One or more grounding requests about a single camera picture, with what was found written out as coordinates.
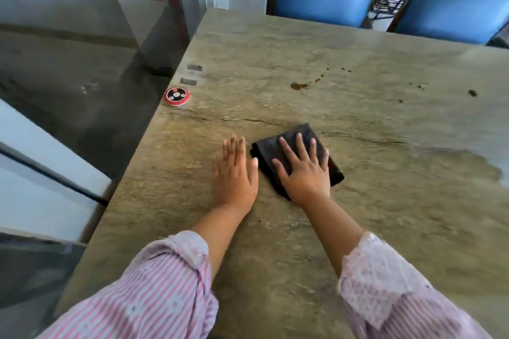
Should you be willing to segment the person's right hand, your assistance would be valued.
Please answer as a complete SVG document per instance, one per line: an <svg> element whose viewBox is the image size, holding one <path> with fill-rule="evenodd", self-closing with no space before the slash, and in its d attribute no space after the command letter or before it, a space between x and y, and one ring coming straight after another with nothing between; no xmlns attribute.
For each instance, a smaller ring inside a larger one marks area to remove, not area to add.
<svg viewBox="0 0 509 339"><path fill-rule="evenodd" d="M317 157L315 139L311 139L310 142L309 164L299 161L298 155L290 149L285 139L281 137L279 142L292 168L291 187L285 189L290 200L304 211L328 207L332 201L329 173L323 172L320 168L321 161Z"/></svg>

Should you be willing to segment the person's left hand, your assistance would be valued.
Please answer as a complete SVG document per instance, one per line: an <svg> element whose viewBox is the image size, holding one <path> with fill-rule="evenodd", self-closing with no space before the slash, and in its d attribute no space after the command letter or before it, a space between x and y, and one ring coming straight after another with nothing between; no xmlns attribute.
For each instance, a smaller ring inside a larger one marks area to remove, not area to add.
<svg viewBox="0 0 509 339"><path fill-rule="evenodd" d="M213 204L245 217L254 205L258 189L251 189L248 180L248 165L251 160L247 157L245 137L237 137L236 165L228 168L230 138L225 139L221 146L221 175L219 178L214 177Z"/></svg>

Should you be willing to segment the dark cleaning cloth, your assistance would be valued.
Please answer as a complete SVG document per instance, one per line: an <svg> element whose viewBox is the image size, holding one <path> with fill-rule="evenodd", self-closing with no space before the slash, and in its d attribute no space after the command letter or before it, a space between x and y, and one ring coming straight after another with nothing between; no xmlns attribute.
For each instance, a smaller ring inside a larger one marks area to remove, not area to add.
<svg viewBox="0 0 509 339"><path fill-rule="evenodd" d="M277 170L273 164L273 160L279 160L286 173L288 175L291 174L292 168L290 162L287 160L286 155L280 145L279 139L282 137L285 139L286 143L289 145L290 149L298 154L297 144L296 144L296 136L298 133L302 134L303 143L306 151L310 149L311 139L315 139L317 146L317 157L319 161L323 160L325 154L325 148L318 136L312 130L309 123L300 124L293 130L286 131L280 135L267 137L256 141L251 144L251 156L258 158L259 168L262 173L268 178L274 190L282 196L283 198L290 200L286 190L284 189L279 176L277 174Z"/></svg>

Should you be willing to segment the person's left forearm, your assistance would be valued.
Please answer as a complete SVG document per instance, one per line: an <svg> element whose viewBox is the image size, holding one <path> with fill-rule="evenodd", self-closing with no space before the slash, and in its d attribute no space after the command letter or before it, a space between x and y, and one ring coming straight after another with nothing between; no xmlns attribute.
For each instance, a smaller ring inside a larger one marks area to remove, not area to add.
<svg viewBox="0 0 509 339"><path fill-rule="evenodd" d="M212 248L181 231L144 247L113 283L79 302L36 339L206 339L218 312Z"/></svg>

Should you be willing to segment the person's right forearm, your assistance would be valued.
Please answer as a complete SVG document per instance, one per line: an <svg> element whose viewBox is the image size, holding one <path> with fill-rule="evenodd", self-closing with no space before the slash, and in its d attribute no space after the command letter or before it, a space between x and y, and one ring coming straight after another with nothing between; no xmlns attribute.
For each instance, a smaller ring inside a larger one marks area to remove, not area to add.
<svg viewBox="0 0 509 339"><path fill-rule="evenodd" d="M308 196L300 207L339 276L337 294L356 339L493 339L329 196Z"/></svg>

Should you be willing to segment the red round call button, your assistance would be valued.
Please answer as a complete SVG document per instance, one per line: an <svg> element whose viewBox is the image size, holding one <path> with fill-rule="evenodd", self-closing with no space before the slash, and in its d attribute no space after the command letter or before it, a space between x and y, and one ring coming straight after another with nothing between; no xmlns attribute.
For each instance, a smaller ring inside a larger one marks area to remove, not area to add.
<svg viewBox="0 0 509 339"><path fill-rule="evenodd" d="M190 97L191 94L186 88L170 87L165 91L163 101L169 106L176 107L187 104Z"/></svg>

